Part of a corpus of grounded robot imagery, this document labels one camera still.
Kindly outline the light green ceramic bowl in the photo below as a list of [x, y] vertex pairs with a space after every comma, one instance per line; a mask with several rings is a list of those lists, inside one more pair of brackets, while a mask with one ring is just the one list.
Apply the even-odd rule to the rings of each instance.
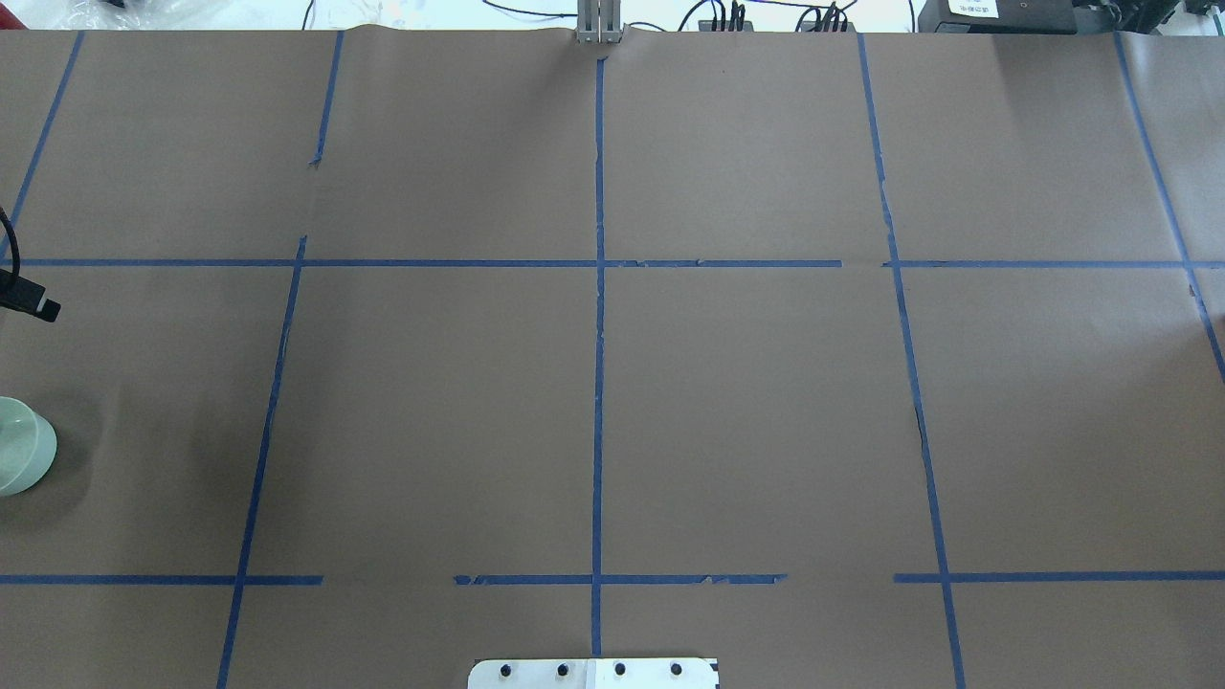
[[56, 429], [36, 409], [1, 397], [1, 497], [17, 497], [44, 479], [56, 459]]

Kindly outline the black power adapter box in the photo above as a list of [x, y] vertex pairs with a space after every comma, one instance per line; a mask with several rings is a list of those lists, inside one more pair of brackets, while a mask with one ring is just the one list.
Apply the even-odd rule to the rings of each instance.
[[1077, 33], [1072, 1], [926, 1], [920, 33]]

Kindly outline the aluminium frame post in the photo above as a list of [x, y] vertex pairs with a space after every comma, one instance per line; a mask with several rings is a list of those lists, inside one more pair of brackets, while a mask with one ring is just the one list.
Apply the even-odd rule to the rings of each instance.
[[625, 34], [620, 0], [578, 0], [576, 39], [583, 45], [617, 44]]

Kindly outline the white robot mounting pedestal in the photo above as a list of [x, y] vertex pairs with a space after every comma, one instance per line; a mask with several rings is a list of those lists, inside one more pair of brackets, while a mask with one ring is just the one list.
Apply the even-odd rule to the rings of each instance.
[[719, 688], [718, 662], [699, 657], [479, 661], [468, 688]]

